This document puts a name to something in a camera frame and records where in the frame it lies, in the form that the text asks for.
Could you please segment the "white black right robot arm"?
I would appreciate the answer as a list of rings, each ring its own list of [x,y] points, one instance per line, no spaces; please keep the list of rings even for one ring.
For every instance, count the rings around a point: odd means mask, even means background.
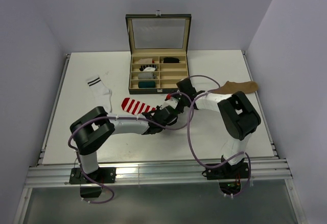
[[[234,177],[239,165],[244,163],[249,138],[261,124],[257,110],[242,90],[223,91],[217,88],[196,91],[190,78],[180,80],[177,87],[191,99],[188,103],[190,108],[220,113],[230,136],[223,147],[221,172],[227,178]]]

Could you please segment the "red white striped sock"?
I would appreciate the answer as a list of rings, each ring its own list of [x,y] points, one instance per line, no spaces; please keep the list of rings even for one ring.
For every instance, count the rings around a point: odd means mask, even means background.
[[[129,97],[124,98],[124,100],[121,103],[121,108],[123,111],[130,113],[132,115],[148,113],[150,111],[156,110],[156,108],[151,105],[148,105],[144,102]]]

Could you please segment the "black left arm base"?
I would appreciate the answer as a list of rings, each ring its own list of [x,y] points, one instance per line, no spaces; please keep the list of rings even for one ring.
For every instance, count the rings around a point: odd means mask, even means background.
[[[112,184],[115,182],[116,168],[107,167],[99,168],[93,173],[87,175],[90,179],[101,184]],[[83,198],[98,198],[103,191],[101,186],[82,187],[81,185],[92,184],[92,181],[87,179],[80,168],[73,168],[69,177],[70,185],[80,185],[80,196]]]

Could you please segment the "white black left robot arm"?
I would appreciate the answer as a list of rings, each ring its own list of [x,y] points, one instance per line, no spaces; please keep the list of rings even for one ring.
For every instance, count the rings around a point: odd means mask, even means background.
[[[123,116],[109,114],[102,106],[95,107],[69,127],[79,153],[81,177],[88,183],[98,180],[97,150],[110,136],[126,133],[153,135],[176,123],[178,114],[180,112],[171,106]]]

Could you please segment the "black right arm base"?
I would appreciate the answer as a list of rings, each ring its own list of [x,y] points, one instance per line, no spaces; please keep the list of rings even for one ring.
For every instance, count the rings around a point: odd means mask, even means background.
[[[241,161],[235,165],[226,163],[215,169],[206,167],[201,174],[207,180],[230,180],[229,182],[219,183],[219,188],[223,194],[232,197],[242,191],[242,179],[247,179],[246,184],[249,184],[251,165],[244,162],[244,159],[241,159]]]

